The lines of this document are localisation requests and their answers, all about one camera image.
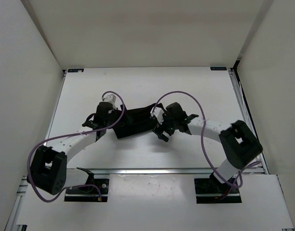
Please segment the black skirt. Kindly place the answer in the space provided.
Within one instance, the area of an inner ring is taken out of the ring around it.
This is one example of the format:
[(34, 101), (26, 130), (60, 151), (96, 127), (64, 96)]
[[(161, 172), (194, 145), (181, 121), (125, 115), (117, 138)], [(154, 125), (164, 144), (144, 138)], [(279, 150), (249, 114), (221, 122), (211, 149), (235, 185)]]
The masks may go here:
[(123, 117), (113, 127), (118, 139), (130, 137), (144, 132), (152, 131), (158, 121), (151, 117), (150, 112), (155, 103), (146, 107), (128, 110), (125, 108)]

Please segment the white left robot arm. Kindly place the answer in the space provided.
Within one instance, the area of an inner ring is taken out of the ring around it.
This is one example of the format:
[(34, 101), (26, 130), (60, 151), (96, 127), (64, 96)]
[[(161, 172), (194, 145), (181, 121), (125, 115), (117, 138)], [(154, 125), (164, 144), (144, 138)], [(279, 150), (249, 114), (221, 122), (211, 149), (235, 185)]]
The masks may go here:
[(60, 142), (53, 146), (46, 146), (44, 142), (36, 145), (27, 160), (27, 180), (34, 192), (39, 194), (39, 190), (43, 190), (60, 195), (68, 188), (79, 188), (85, 193), (92, 191), (91, 171), (67, 165), (75, 155), (101, 139), (108, 129), (114, 128), (125, 112), (124, 104), (118, 110), (114, 102), (102, 101), (77, 132), (58, 136)]

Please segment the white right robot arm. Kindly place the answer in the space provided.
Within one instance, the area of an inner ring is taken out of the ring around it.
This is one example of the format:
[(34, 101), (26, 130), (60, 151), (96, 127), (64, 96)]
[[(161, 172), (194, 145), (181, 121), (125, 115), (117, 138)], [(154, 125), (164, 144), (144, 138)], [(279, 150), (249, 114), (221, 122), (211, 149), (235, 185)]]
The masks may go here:
[(210, 188), (214, 192), (223, 191), (227, 187), (227, 181), (263, 151), (258, 138), (242, 120), (232, 124), (222, 124), (206, 120), (196, 114), (188, 116), (179, 103), (172, 103), (165, 109), (156, 106), (151, 109), (150, 115), (157, 121), (153, 132), (165, 142), (169, 140), (165, 134), (171, 136), (178, 130), (181, 133), (198, 135), (201, 139), (209, 138), (221, 143), (226, 159), (210, 176)]

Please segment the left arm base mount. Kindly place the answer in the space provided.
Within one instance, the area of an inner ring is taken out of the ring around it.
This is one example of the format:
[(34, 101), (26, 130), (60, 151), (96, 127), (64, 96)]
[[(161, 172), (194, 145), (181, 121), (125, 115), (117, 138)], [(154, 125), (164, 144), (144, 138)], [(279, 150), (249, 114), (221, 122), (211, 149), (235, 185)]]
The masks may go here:
[(96, 176), (84, 168), (67, 170), (65, 202), (96, 202), (108, 200), (109, 177)]

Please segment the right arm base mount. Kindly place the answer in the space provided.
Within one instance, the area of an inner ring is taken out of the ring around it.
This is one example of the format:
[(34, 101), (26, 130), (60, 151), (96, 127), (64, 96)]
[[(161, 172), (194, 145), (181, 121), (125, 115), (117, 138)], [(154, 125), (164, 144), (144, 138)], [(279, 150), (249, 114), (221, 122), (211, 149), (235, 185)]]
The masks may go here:
[(197, 204), (240, 204), (242, 203), (239, 189), (223, 183), (215, 184), (209, 178), (194, 179)]

